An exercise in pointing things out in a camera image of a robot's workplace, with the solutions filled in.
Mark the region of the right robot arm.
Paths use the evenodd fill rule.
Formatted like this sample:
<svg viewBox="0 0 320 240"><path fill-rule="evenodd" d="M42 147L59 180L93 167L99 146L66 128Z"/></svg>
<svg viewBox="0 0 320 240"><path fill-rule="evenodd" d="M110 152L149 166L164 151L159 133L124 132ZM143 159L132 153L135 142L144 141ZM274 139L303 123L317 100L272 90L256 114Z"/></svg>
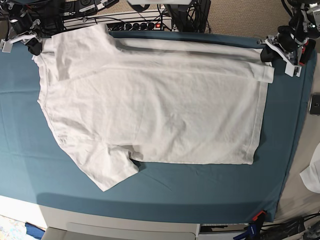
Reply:
<svg viewBox="0 0 320 240"><path fill-rule="evenodd" d="M13 1L2 0L0 9L7 13L4 19L8 27L5 38L0 40L1 51L10 53L13 45L21 42L32 55L40 55L43 50L40 19L33 20L26 5Z"/></svg>

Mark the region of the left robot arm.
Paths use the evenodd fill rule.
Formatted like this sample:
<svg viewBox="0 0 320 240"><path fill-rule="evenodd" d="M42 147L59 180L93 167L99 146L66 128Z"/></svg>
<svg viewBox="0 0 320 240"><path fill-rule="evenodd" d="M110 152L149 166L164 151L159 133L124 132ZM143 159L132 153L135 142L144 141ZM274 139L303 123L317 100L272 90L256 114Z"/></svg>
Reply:
<svg viewBox="0 0 320 240"><path fill-rule="evenodd" d="M270 63L282 58L294 68L304 66L310 59L320 38L320 2L318 0L283 0L282 6L290 16L287 25L277 28L276 35L269 35L260 59Z"/></svg>

